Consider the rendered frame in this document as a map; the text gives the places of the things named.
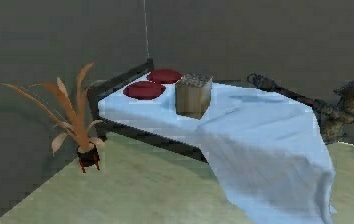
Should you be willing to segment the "dark red pillow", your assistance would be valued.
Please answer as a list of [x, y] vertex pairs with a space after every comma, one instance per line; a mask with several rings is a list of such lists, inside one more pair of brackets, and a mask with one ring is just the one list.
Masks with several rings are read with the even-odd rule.
[[171, 69], [158, 69], [147, 75], [147, 80], [160, 84], [174, 84], [182, 78], [182, 75]]
[[127, 97], [137, 100], [153, 100], [161, 96], [166, 87], [162, 84], [151, 81], [138, 81], [130, 84], [123, 90]]

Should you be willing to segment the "orange house plant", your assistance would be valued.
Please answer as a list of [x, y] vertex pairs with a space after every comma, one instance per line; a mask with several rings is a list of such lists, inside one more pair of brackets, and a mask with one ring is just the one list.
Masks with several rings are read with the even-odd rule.
[[82, 83], [87, 72], [93, 67], [94, 63], [88, 63], [83, 66], [76, 76], [76, 100], [72, 103], [67, 88], [60, 77], [56, 79], [56, 83], [39, 83], [39, 86], [47, 89], [52, 93], [64, 110], [66, 118], [57, 117], [55, 110], [50, 110], [42, 100], [27, 93], [22, 88], [12, 84], [3, 83], [3, 86], [9, 87], [34, 102], [55, 122], [55, 126], [63, 129], [63, 132], [57, 135], [51, 143], [52, 153], [55, 154], [63, 145], [64, 141], [70, 136], [77, 144], [79, 153], [87, 153], [94, 148], [103, 147], [105, 143], [98, 137], [90, 137], [89, 131], [92, 127], [102, 123], [102, 120], [93, 120], [88, 126], [85, 125], [85, 106], [87, 102], [87, 94], [89, 87], [83, 88]]

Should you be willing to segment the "dark brown ornate furniture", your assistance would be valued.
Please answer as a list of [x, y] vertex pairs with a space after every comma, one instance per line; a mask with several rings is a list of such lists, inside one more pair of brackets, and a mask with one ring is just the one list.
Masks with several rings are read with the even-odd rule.
[[317, 119], [320, 126], [320, 133], [326, 145], [342, 141], [347, 134], [344, 126], [354, 123], [354, 80], [346, 83], [334, 90], [340, 97], [336, 105], [329, 104], [321, 99], [314, 99], [298, 94], [287, 88], [279, 86], [273, 79], [260, 74], [252, 73], [247, 77], [247, 81], [257, 89], [267, 92], [276, 92], [292, 100], [310, 106], [319, 115], [324, 115], [325, 119]]

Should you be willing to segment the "black frame bed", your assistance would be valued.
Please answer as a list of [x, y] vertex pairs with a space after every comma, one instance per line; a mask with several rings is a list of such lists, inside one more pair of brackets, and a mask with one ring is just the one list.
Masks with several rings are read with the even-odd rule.
[[123, 94], [153, 70], [149, 59], [92, 88], [90, 110], [104, 120], [96, 128], [100, 137], [115, 132], [212, 166], [245, 159], [321, 164], [329, 158], [310, 108], [277, 93], [214, 83], [201, 119], [176, 113], [173, 84], [153, 100]]

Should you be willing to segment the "black plant pot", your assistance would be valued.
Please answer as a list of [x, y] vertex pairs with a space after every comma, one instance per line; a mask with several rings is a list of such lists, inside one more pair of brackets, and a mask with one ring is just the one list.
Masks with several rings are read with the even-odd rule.
[[97, 146], [90, 142], [90, 150], [88, 152], [77, 152], [78, 162], [83, 173], [86, 172], [87, 167], [95, 166], [100, 169], [99, 162], [100, 156], [97, 150]]

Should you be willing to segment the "pale blue bed sheet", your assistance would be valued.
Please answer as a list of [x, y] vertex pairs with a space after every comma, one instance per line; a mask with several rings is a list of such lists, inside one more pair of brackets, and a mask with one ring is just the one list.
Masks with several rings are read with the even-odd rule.
[[213, 84], [201, 119], [180, 116], [175, 88], [154, 100], [121, 91], [101, 117], [198, 147], [227, 199], [254, 224], [335, 224], [335, 170], [310, 107], [274, 92]]

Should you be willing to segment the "brown wooden box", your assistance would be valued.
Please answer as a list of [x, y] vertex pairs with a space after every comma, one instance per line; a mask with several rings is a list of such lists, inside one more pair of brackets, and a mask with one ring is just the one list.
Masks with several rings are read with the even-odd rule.
[[186, 74], [175, 84], [176, 113], [201, 119], [211, 101], [212, 76]]

